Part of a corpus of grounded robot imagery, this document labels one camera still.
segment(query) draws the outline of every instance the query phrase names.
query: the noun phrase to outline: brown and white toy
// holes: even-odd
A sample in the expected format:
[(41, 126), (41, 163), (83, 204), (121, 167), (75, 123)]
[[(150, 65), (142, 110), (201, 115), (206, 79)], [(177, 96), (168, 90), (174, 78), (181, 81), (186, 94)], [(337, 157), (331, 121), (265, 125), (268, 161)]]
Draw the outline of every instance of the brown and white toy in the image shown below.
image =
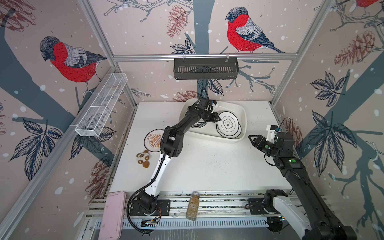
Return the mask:
[(142, 164), (144, 168), (149, 167), (149, 153), (148, 150), (144, 150), (142, 153), (136, 155), (136, 160), (139, 164)]

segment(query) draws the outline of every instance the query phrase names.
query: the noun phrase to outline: pink case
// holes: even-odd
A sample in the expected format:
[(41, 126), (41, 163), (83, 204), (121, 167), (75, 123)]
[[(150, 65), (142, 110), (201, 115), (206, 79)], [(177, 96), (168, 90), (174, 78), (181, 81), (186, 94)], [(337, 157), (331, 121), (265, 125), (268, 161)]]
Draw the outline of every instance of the pink case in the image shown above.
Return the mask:
[(125, 192), (114, 192), (105, 201), (99, 240), (118, 240), (121, 235), (122, 218), (125, 206)]

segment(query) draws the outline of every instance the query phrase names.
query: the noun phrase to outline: white table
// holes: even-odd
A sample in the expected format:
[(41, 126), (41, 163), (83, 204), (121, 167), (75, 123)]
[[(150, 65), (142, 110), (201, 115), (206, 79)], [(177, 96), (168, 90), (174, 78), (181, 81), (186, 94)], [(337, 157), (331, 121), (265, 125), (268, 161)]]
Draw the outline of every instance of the white table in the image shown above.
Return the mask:
[[(268, 165), (264, 154), (254, 148), (250, 134), (266, 136), (266, 126), (277, 124), (267, 101), (236, 101), (247, 113), (247, 133), (235, 144), (210, 142), (184, 136), (183, 150), (172, 158), (159, 187), (161, 194), (229, 194), (290, 190), (291, 185), (276, 167)], [(150, 166), (139, 165), (136, 154), (143, 152), (144, 138), (154, 129), (164, 129), (179, 121), (184, 103), (140, 103), (133, 120), (110, 192), (133, 193), (146, 185), (160, 152), (150, 152)]]

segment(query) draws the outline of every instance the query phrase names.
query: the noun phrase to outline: seasoning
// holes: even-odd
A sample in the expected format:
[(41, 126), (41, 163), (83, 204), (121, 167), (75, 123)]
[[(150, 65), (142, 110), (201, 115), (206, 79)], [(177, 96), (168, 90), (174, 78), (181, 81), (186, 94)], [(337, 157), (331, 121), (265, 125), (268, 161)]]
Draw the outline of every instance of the seasoning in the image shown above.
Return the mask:
[(196, 221), (197, 211), (199, 209), (200, 194), (193, 192), (189, 199), (187, 213), (185, 214), (186, 219)]

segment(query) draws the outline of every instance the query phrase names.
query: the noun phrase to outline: white mesh shelf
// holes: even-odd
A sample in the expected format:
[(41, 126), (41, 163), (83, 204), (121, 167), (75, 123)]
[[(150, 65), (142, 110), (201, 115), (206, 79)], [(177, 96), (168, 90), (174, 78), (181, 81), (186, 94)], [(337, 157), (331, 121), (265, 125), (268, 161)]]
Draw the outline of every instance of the white mesh shelf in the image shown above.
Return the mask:
[(76, 127), (80, 136), (98, 137), (127, 83), (125, 73), (112, 73)]

